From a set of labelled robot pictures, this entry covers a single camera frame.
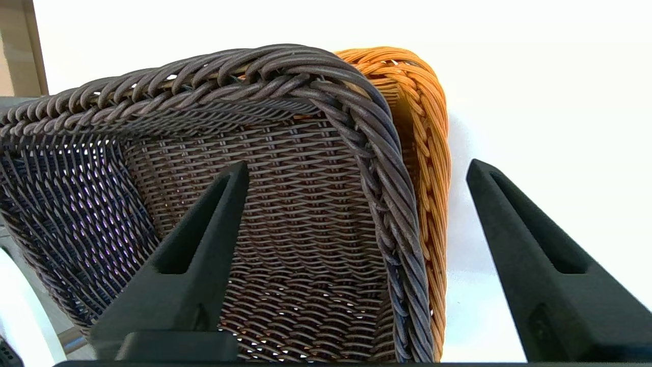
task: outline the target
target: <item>white wall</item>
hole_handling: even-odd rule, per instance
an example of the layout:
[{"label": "white wall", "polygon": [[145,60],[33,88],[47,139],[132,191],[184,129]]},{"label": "white wall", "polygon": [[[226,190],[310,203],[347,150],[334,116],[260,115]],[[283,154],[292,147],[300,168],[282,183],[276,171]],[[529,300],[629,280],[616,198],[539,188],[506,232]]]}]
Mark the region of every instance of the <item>white wall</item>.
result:
[{"label": "white wall", "polygon": [[227,48],[398,46],[447,92],[445,360],[523,360],[464,175],[499,167],[652,306],[652,27],[632,1],[35,0],[51,93]]}]

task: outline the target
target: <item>white curved object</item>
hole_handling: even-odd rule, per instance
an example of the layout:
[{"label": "white curved object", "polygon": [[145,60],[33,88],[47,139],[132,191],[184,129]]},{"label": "white curved object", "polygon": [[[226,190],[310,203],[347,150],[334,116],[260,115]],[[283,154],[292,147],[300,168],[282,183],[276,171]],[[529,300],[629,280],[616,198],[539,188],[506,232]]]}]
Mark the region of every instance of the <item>white curved object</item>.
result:
[{"label": "white curved object", "polygon": [[2,250],[0,282],[0,336],[18,354],[25,367],[52,367],[66,360],[36,293]]}]

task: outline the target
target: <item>dark brown wicker basket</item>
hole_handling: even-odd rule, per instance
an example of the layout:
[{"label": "dark brown wicker basket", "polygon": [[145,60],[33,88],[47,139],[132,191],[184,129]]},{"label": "dark brown wicker basket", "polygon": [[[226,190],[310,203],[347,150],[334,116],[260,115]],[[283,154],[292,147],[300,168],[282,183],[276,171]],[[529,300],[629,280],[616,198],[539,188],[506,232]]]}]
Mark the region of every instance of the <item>dark brown wicker basket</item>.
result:
[{"label": "dark brown wicker basket", "polygon": [[417,206],[387,103],[329,52],[275,45],[0,111],[0,210],[87,330],[218,172],[246,161],[221,328],[242,359],[433,359]]}]

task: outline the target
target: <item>woven basket wall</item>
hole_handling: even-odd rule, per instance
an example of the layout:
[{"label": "woven basket wall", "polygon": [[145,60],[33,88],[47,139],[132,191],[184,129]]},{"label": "woven basket wall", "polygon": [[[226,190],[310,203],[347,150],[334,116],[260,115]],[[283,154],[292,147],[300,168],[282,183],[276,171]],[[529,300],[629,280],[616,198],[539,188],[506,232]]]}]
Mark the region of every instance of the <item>woven basket wall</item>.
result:
[{"label": "woven basket wall", "polygon": [[220,328],[243,360],[433,360],[419,210],[387,102],[296,45],[95,80],[0,110],[0,212],[83,330],[218,172],[250,190]]},{"label": "woven basket wall", "polygon": [[359,48],[336,53],[360,70],[389,103],[403,160],[419,203],[426,257],[435,361],[443,350],[446,295],[446,227],[451,185],[446,98],[432,68],[409,50]]}]

